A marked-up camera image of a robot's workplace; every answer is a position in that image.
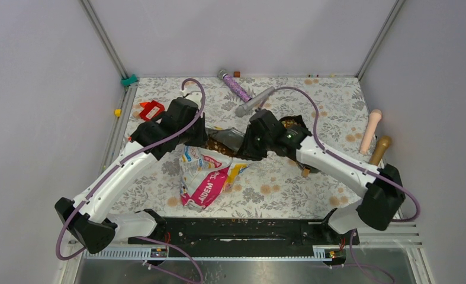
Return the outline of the pet food bag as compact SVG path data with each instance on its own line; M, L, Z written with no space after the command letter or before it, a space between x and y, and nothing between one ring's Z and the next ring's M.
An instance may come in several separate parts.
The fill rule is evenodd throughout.
M204 146L185 146L179 161L183 206L202 211L230 189L254 161L237 156L244 134L235 128L206 129Z

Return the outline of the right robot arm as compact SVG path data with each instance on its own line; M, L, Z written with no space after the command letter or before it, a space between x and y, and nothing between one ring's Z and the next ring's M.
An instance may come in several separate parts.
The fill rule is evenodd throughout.
M271 111L262 109L250 118L239 154L263 159L269 151L330 175L360 197L358 202L335 208L326 215L321 235L327 243L337 243L356 228L386 230L406 198L399 189L395 167L386 165L380 169L335 153L331 147L318 143L307 127L285 127Z

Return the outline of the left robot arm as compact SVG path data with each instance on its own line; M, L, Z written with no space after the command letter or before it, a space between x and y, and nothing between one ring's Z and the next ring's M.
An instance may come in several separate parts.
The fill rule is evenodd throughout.
M56 202L54 207L63 229L92 254L125 238L162 241L166 229L157 222L153 211L145 209L131 214L110 214L110 211L145 170L178 145L205 143L204 106L204 98L178 97L154 120L141 123L119 156L91 186L73 199L60 198Z

